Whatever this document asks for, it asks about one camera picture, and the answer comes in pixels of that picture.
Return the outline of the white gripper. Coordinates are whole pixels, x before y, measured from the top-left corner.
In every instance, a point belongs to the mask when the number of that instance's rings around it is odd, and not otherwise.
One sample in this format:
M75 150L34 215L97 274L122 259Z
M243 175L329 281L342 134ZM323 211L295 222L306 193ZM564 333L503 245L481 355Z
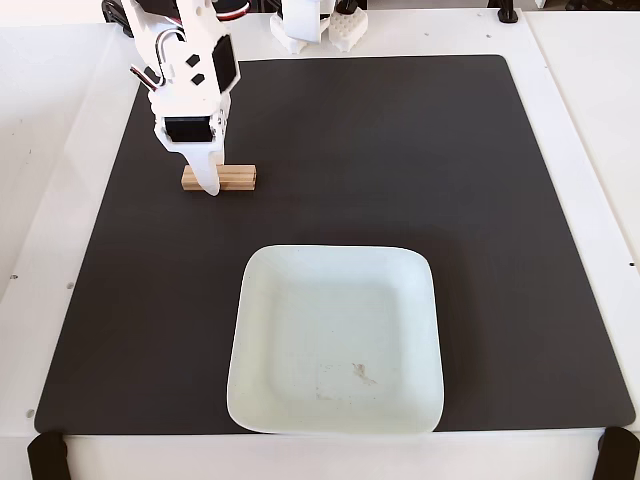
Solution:
M200 187L220 191L218 165L225 163L231 91L241 75L227 21L241 16L239 1L176 1L176 12L157 24L150 93L159 138L186 154Z

